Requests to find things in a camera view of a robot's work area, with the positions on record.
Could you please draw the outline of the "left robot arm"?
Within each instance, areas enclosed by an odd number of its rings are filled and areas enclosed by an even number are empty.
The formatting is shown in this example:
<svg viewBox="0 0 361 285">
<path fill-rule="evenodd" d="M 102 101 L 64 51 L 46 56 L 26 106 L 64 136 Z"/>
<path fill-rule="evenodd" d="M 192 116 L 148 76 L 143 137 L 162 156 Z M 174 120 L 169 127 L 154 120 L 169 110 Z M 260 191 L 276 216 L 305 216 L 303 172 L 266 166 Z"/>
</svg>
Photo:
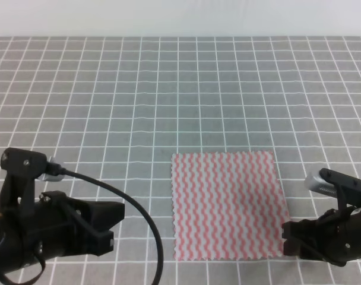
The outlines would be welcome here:
<svg viewBox="0 0 361 285">
<path fill-rule="evenodd" d="M 41 194 L 32 214 L 20 207 L 0 208 L 0 282 L 6 274 L 56 257 L 101 256 L 113 251 L 112 227 L 125 217 L 125 206 L 115 201 L 84 201 L 60 191 Z"/>
</svg>

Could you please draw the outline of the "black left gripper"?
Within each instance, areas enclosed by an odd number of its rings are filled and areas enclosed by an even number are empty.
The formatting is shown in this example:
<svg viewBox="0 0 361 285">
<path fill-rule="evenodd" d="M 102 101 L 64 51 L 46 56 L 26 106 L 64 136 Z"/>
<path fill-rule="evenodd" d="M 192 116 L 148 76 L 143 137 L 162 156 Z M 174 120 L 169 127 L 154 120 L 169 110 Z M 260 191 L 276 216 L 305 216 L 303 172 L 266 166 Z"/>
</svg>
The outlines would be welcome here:
<svg viewBox="0 0 361 285">
<path fill-rule="evenodd" d="M 0 275 L 75 251 L 109 253 L 114 247 L 110 229 L 125 218 L 124 203 L 73 199 L 59 191 L 45 193 L 34 210 L 30 217 L 0 213 Z M 71 211 L 91 226 L 77 226 Z"/>
</svg>

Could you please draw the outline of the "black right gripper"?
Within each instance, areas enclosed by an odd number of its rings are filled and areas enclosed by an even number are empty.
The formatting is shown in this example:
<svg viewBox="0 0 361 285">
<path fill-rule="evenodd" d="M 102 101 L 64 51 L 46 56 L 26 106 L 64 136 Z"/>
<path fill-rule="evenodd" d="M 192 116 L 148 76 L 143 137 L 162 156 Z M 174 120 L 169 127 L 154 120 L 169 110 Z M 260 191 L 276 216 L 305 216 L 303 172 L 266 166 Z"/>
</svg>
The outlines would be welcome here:
<svg viewBox="0 0 361 285">
<path fill-rule="evenodd" d="M 283 255 L 336 266 L 361 259 L 361 208 L 330 209 L 318 220 L 282 224 Z M 317 249 L 300 239 L 316 239 Z"/>
</svg>

